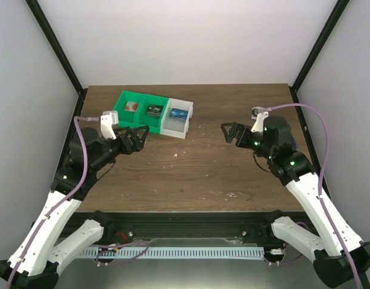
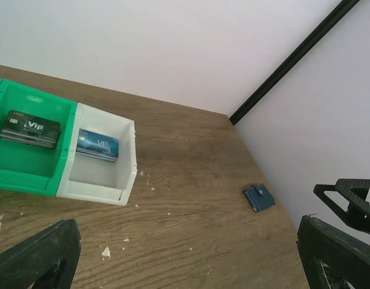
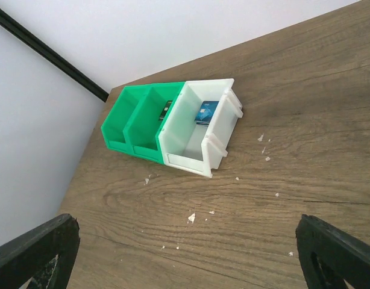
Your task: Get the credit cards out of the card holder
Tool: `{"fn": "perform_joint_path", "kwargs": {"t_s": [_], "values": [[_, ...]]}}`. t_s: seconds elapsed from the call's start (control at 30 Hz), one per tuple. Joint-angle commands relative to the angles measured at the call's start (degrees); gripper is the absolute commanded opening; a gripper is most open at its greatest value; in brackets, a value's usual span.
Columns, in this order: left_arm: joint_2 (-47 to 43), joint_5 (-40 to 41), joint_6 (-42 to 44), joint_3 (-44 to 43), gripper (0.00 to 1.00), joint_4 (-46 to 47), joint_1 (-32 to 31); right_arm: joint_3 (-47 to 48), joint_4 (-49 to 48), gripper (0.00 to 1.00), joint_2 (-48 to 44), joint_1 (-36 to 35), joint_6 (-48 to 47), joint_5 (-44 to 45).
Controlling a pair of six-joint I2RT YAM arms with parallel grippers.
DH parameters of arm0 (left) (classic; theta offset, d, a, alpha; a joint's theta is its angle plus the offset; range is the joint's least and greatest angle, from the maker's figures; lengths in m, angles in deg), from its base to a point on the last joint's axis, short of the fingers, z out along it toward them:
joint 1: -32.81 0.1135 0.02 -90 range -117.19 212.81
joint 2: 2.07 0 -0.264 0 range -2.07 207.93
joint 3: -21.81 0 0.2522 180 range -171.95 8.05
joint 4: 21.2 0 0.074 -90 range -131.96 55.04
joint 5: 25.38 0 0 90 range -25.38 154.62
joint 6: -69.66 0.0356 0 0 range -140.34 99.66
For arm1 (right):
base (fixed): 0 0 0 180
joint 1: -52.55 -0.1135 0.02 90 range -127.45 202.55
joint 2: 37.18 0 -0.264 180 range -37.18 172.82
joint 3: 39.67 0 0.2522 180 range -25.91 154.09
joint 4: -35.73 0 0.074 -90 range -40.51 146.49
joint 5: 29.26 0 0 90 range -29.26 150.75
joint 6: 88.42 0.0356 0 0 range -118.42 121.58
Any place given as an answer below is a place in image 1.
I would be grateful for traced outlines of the green bin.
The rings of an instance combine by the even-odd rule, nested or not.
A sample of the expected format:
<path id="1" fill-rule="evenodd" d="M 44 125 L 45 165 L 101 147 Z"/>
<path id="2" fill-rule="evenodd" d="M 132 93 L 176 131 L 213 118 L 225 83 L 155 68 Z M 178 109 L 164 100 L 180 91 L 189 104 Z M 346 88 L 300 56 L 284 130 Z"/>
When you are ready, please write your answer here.
<path id="1" fill-rule="evenodd" d="M 161 123 L 169 98 L 143 94 L 136 112 L 137 126 L 149 126 L 149 131 L 160 134 Z"/>
<path id="2" fill-rule="evenodd" d="M 139 105 L 144 102 L 145 95 L 130 91 L 123 91 L 113 109 L 118 113 L 120 127 L 136 127 Z"/>

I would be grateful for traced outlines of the white translucent bin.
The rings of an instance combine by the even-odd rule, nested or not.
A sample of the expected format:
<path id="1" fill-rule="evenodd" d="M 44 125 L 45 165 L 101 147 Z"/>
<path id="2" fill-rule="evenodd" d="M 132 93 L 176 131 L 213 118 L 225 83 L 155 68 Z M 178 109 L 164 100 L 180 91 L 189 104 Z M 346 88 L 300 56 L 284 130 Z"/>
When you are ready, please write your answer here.
<path id="1" fill-rule="evenodd" d="M 193 102 L 169 98 L 162 115 L 159 134 L 185 139 L 193 115 Z"/>

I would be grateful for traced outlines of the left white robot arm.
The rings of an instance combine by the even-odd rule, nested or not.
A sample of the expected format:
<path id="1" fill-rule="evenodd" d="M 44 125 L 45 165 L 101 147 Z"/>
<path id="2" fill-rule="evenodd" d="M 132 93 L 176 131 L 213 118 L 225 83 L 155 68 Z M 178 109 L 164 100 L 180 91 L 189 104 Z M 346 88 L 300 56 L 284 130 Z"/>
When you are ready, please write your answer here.
<path id="1" fill-rule="evenodd" d="M 117 128 L 114 139 L 100 137 L 94 128 L 75 132 L 30 232 L 9 259 L 0 260 L 0 278 L 9 288 L 54 288 L 62 271 L 85 248 L 113 242 L 113 218 L 95 211 L 75 232 L 56 243 L 70 217 L 99 181 L 97 173 L 114 164 L 118 155 L 141 151 L 148 132 L 148 126 Z"/>

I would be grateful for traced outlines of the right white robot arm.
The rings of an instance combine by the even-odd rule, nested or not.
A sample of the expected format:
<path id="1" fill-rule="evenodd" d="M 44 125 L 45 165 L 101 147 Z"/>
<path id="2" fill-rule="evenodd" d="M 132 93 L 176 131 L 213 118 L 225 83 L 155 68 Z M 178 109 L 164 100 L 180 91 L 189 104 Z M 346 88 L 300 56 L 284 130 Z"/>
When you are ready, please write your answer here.
<path id="1" fill-rule="evenodd" d="M 319 176 L 309 159 L 292 144 L 291 127 L 281 116 L 257 116 L 253 126 L 223 123 L 227 143 L 251 149 L 266 159 L 270 172 L 300 203 L 317 233 L 290 217 L 279 217 L 260 227 L 261 238 L 292 245 L 313 263 L 319 279 L 336 288 L 370 267 L 370 241 L 350 227 L 325 193 L 319 193 Z"/>

